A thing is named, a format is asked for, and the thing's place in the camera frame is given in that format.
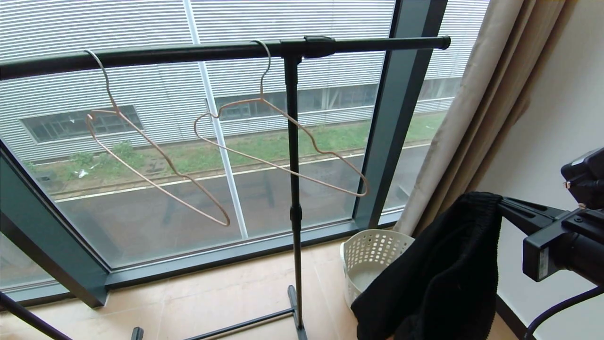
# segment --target wire hanger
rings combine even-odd
[[[273,105],[271,102],[269,102],[268,100],[266,100],[266,99],[264,98],[264,89],[263,89],[263,83],[264,83],[264,78],[265,78],[266,74],[267,74],[267,73],[268,73],[268,71],[271,69],[271,52],[269,51],[268,47],[266,46],[266,44],[265,44],[264,42],[262,42],[262,41],[260,41],[260,40],[252,40],[252,42],[256,42],[256,43],[258,43],[258,44],[262,45],[262,47],[264,47],[264,49],[266,50],[266,54],[268,55],[268,66],[266,67],[265,72],[262,74],[262,77],[260,78],[260,97],[259,97],[259,98],[255,98],[255,99],[238,100],[238,101],[236,101],[236,102],[232,102],[232,103],[224,104],[224,105],[222,105],[222,106],[220,107],[220,109],[218,109],[218,113],[216,114],[216,116],[214,116],[214,115],[213,115],[211,112],[209,112],[209,111],[208,111],[208,112],[206,112],[206,113],[204,113],[204,114],[202,114],[202,115],[201,115],[201,116],[199,116],[199,117],[198,117],[198,118],[195,120],[195,122],[193,123],[193,130],[195,131],[195,135],[196,135],[196,136],[197,136],[199,139],[201,139],[201,140],[203,140],[203,141],[205,141],[205,142],[208,142],[208,143],[210,143],[210,144],[216,145],[216,146],[218,146],[219,148],[223,148],[223,149],[225,149],[225,150],[227,150],[227,151],[234,152],[234,153],[236,153],[236,154],[238,154],[238,155],[242,155],[242,156],[247,157],[247,158],[249,158],[249,159],[253,159],[253,160],[256,160],[256,161],[258,161],[258,162],[261,162],[261,163],[264,163],[264,164],[267,164],[267,165],[273,166],[273,167],[275,167],[275,168],[277,168],[277,169],[281,169],[281,170],[283,170],[283,171],[285,171],[285,172],[288,172],[288,173],[290,173],[290,174],[292,174],[292,175],[296,175],[296,176],[298,176],[298,177],[300,177],[300,178],[305,178],[305,179],[307,179],[307,180],[309,180],[309,181],[313,181],[313,182],[318,183],[318,184],[320,184],[320,185],[324,185],[324,186],[327,186],[327,187],[329,187],[329,188],[332,188],[332,189],[335,189],[335,190],[338,190],[338,191],[341,191],[341,192],[344,192],[344,193],[346,193],[346,194],[350,194],[350,195],[353,195],[353,196],[356,196],[356,197],[363,197],[363,196],[366,196],[366,195],[369,193],[369,181],[367,180],[367,178],[365,178],[365,176],[364,176],[364,175],[361,173],[361,171],[359,171],[359,169],[357,169],[357,168],[356,168],[354,165],[352,165],[352,164],[351,164],[349,161],[347,161],[346,159],[342,158],[342,156],[340,156],[340,155],[339,155],[338,153],[336,153],[336,152],[333,152],[333,151],[322,151],[322,150],[320,150],[320,149],[319,149],[319,147],[316,145],[316,140],[315,140],[314,136],[312,135],[312,133],[310,133],[310,131],[308,131],[308,130],[307,130],[307,129],[306,129],[304,126],[303,126],[303,125],[301,125],[300,123],[298,123],[298,122],[297,122],[295,119],[293,119],[293,118],[292,118],[290,115],[288,115],[286,112],[282,111],[281,109],[279,109],[278,107],[276,107],[275,105]],[[285,168],[285,167],[283,167],[283,166],[277,165],[277,164],[275,164],[275,163],[271,163],[271,162],[269,162],[269,161],[267,161],[267,160],[263,160],[263,159],[260,159],[260,158],[258,158],[258,157],[254,157],[254,156],[252,156],[252,155],[244,154],[243,152],[240,152],[240,151],[237,151],[237,150],[231,149],[231,148],[229,148],[229,147],[227,147],[227,146],[222,146],[222,145],[220,145],[220,144],[218,144],[218,143],[216,143],[216,142],[214,142],[214,141],[212,141],[212,140],[209,140],[209,139],[204,138],[204,137],[202,137],[202,136],[200,136],[200,135],[199,135],[199,133],[198,133],[198,131],[197,131],[197,124],[198,124],[198,122],[201,120],[201,118],[206,117],[206,116],[208,116],[208,115],[209,115],[209,116],[212,116],[212,117],[214,117],[214,118],[216,118],[216,119],[219,119],[219,118],[220,118],[220,114],[221,114],[221,112],[222,112],[222,110],[223,110],[224,108],[229,107],[229,106],[238,105],[238,104],[243,104],[243,103],[252,103],[252,102],[261,102],[261,103],[264,103],[264,104],[266,104],[266,105],[270,106],[270,107],[271,107],[272,109],[274,109],[276,112],[280,113],[280,114],[281,114],[283,117],[287,118],[287,119],[288,119],[290,122],[292,122],[292,123],[296,124],[296,126],[298,126],[300,129],[302,129],[302,131],[304,131],[304,132],[305,132],[305,133],[306,133],[306,134],[307,134],[307,135],[310,137],[310,141],[312,142],[312,146],[314,147],[314,149],[315,149],[315,150],[316,150],[318,153],[320,153],[320,154],[324,154],[324,155],[327,155],[327,154],[328,154],[328,155],[334,155],[335,157],[337,157],[338,159],[340,159],[340,160],[342,160],[344,163],[346,163],[346,165],[348,165],[348,166],[349,166],[349,167],[350,167],[350,168],[351,168],[351,169],[352,169],[354,172],[356,172],[356,173],[357,173],[359,176],[361,176],[361,180],[363,181],[363,184],[365,184],[365,192],[363,192],[363,193],[359,194],[359,193],[357,193],[357,192],[353,192],[353,191],[350,191],[350,190],[346,190],[346,189],[344,189],[344,188],[340,188],[339,186],[335,186],[335,185],[332,185],[332,184],[329,184],[329,183],[323,182],[323,181],[321,181],[321,180],[317,180],[317,179],[315,179],[315,178],[312,178],[312,177],[309,177],[309,176],[306,176],[306,175],[300,174],[299,172],[291,171],[291,170],[290,170],[290,169],[288,169],[288,168]]]
[[[227,211],[225,210],[225,208],[218,202],[218,200],[207,190],[205,189],[201,184],[199,184],[193,177],[187,175],[187,174],[183,174],[181,172],[179,172],[176,167],[174,166],[174,163],[172,163],[172,160],[170,159],[170,157],[168,157],[168,155],[159,147],[159,145],[157,145],[156,143],[154,143],[144,132],[142,132],[136,125],[134,125],[126,116],[124,116],[124,114],[121,113],[119,107],[117,106],[117,103],[115,102],[115,99],[113,98],[113,95],[111,94],[111,90],[109,89],[109,76],[107,75],[107,71],[105,70],[105,67],[103,66],[103,63],[101,62],[101,60],[97,57],[96,54],[94,54],[94,52],[92,52],[91,50],[85,50],[84,52],[90,54],[94,60],[96,60],[98,66],[101,68],[101,71],[103,72],[104,78],[105,78],[105,89],[107,92],[107,95],[109,96],[109,100],[111,101],[111,105],[113,106],[114,111],[108,111],[108,110],[92,110],[90,114],[86,115],[86,127],[88,128],[88,131],[90,132],[90,135],[92,136],[92,138],[105,150],[107,151],[108,154],[110,154],[111,156],[113,156],[115,159],[117,159],[120,163],[122,163],[123,165],[125,165],[128,169],[130,169],[130,171],[134,172],[137,176],[139,176],[140,178],[142,178],[143,180],[145,180],[146,182],[148,182],[149,184],[151,184],[152,186],[156,187],[157,189],[159,189],[161,192],[163,192],[164,194],[168,195],[171,198],[174,198],[178,203],[184,205],[185,207],[195,211],[196,213],[205,216],[209,219],[211,219],[212,221],[219,223],[223,226],[229,226],[231,224],[231,219],[229,218]],[[157,151],[159,151],[159,153],[162,155],[162,157],[164,157],[164,159],[166,160],[166,162],[168,163],[168,165],[170,166],[170,168],[172,169],[172,171],[174,171],[174,173],[178,176],[181,176],[183,178],[186,178],[188,180],[190,180],[193,184],[195,184],[201,191],[204,192],[204,194],[206,194],[210,200],[212,202],[214,202],[214,204],[220,209],[220,211],[222,212],[222,215],[225,217],[226,222],[220,221],[217,218],[206,214],[203,211],[200,211],[199,209],[195,208],[194,206],[188,204],[187,202],[181,200],[180,198],[174,196],[173,194],[169,193],[168,191],[166,191],[164,188],[158,186],[157,184],[155,184],[153,181],[151,181],[150,179],[148,179],[145,175],[141,174],[140,172],[134,170],[133,167],[131,167],[130,165],[128,165],[126,162],[124,162],[121,158],[119,158],[116,154],[114,154],[107,146],[105,146],[101,141],[98,140],[94,129],[92,128],[92,124],[91,122],[95,119],[95,114],[94,112],[98,112],[98,113],[111,113],[111,114],[115,114],[117,117],[119,117],[120,119],[123,119],[126,121],[126,123],[128,123],[128,125],[130,125],[130,127],[132,127],[134,130],[136,130],[136,132],[138,132],[141,136],[143,136],[143,138],[145,138],[147,140],[147,142],[149,142]]]

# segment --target white pole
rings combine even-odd
[[[191,7],[190,0],[182,0],[187,14],[187,22],[191,37],[193,38],[194,44],[199,44],[199,35],[197,32],[197,26],[195,26],[195,18],[193,17],[193,9]],[[210,83],[210,77],[208,75],[208,69],[205,66],[205,62],[198,62],[199,71],[201,72],[201,78],[204,81],[205,96],[208,101],[210,113],[216,116],[218,115],[218,109],[216,108],[216,101],[214,100],[214,93],[212,92],[212,86]],[[214,125],[214,132],[216,133],[216,141],[219,145],[225,146],[225,138],[222,134],[222,127],[220,126],[220,119],[210,117],[212,124]],[[229,191],[231,192],[231,199],[233,200],[233,206],[235,208],[235,215],[237,216],[237,222],[239,223],[239,231],[241,232],[242,239],[248,238],[248,230],[245,227],[245,220],[243,219],[243,211],[241,210],[241,203],[239,202],[239,194],[237,193],[237,186],[235,185],[235,177],[233,176],[233,169],[231,168],[231,161],[228,158],[228,152],[223,148],[220,148],[220,156],[222,157],[222,166],[225,168],[226,182],[228,183]]]

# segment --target perforated basket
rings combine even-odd
[[[413,237],[389,230],[364,230],[340,245],[346,287],[344,297],[352,302],[413,242]]]

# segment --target white road line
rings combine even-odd
[[[421,148],[423,146],[428,146],[430,145],[428,144],[421,144],[421,145],[413,145],[413,146],[404,146],[403,150],[405,149],[413,149],[413,148]],[[355,155],[345,155],[342,156],[342,158],[351,158],[351,157],[359,157],[365,154],[355,154]],[[319,163],[319,162],[327,162],[330,160],[337,160],[337,157],[332,157],[332,158],[327,158],[327,159],[317,159],[317,160],[311,160],[308,162],[301,162],[300,165],[306,165],[306,164],[313,164],[313,163]],[[243,174],[251,174],[253,172],[260,172],[260,171],[267,171],[267,170],[273,170],[275,168],[271,167],[271,168],[262,168],[262,169],[253,169],[253,170],[246,170],[246,171],[240,171],[240,172],[234,172],[233,175],[237,176],[237,175],[243,175]],[[211,180],[214,178],[221,178],[224,177],[224,174],[221,175],[214,175],[214,176],[208,176],[208,177],[200,177],[200,178],[196,178],[196,181],[199,180]],[[169,183],[163,183],[160,184],[159,186],[170,186],[170,185],[177,185],[177,184],[182,184],[182,183],[186,183],[189,180],[181,180],[181,181],[174,181],[174,182],[169,182]],[[136,188],[130,188],[130,189],[122,189],[122,190],[115,190],[115,191],[106,191],[106,192],[99,192],[98,194],[90,194],[90,195],[84,195],[84,196],[77,196],[77,197],[70,197],[70,198],[64,198],[62,200],[55,200],[55,203],[61,203],[61,202],[67,202],[67,201],[74,201],[74,200],[81,200],[84,198],[92,198],[92,197],[99,197],[99,196],[105,196],[105,195],[113,195],[113,194],[120,194],[122,192],[130,192],[130,191],[137,191],[137,190],[144,190],[144,189],[150,189],[150,188],[154,188],[154,186],[151,185],[146,185],[146,186],[137,186]]]

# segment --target rack base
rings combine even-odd
[[[222,328],[219,330],[215,330],[212,332],[197,335],[192,338],[187,338],[185,340],[201,340],[201,339],[212,338],[212,337],[219,336],[219,335],[222,335],[225,333],[233,332],[237,329],[241,329],[244,327],[249,327],[254,324],[269,321],[271,319],[275,319],[275,318],[278,318],[280,316],[287,315],[290,313],[294,317],[294,324],[295,324],[298,320],[298,318],[297,318],[298,304],[296,302],[296,288],[294,286],[288,287],[288,296],[289,296],[289,303],[291,305],[291,307],[288,309],[284,309],[279,312],[267,314],[267,315],[261,316],[256,319],[252,319],[252,320],[244,321],[244,322],[241,322],[238,324],[234,324],[232,326],[228,326],[228,327],[225,327],[225,328]],[[301,325],[301,327],[300,327],[299,325],[295,324],[295,327],[296,327],[296,331],[298,333],[298,340],[308,340],[308,338],[306,337],[306,329],[304,329],[304,325]],[[132,331],[132,340],[143,340],[143,329],[141,327],[134,328],[134,330]]]

